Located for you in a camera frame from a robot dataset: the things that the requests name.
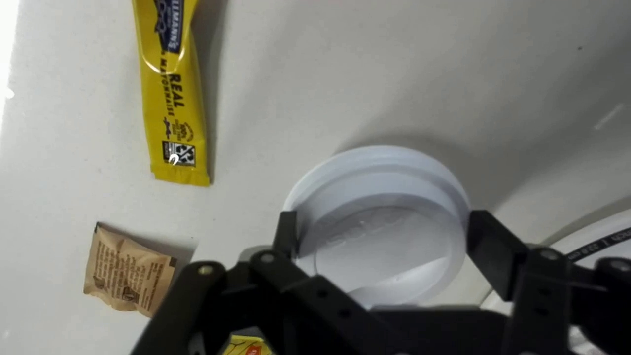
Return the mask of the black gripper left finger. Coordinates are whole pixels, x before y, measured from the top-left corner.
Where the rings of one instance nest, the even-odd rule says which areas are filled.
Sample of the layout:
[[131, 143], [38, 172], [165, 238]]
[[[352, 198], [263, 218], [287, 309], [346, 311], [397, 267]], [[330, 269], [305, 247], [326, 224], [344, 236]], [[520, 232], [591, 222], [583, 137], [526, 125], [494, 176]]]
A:
[[218, 355], [238, 330], [257, 330], [277, 355], [417, 355], [399, 330], [291, 261], [297, 214], [277, 218], [269, 247], [232, 269], [186, 265], [129, 355]]

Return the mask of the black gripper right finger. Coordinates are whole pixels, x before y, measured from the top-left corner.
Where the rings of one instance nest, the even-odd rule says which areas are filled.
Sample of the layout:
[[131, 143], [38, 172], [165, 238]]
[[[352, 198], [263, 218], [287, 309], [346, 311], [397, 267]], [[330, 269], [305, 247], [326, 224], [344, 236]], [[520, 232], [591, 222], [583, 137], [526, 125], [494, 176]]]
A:
[[526, 245], [492, 214], [466, 218], [466, 257], [510, 303], [502, 355], [573, 355], [569, 330], [606, 355], [631, 355], [631, 263], [604, 257], [577, 267], [549, 247]]

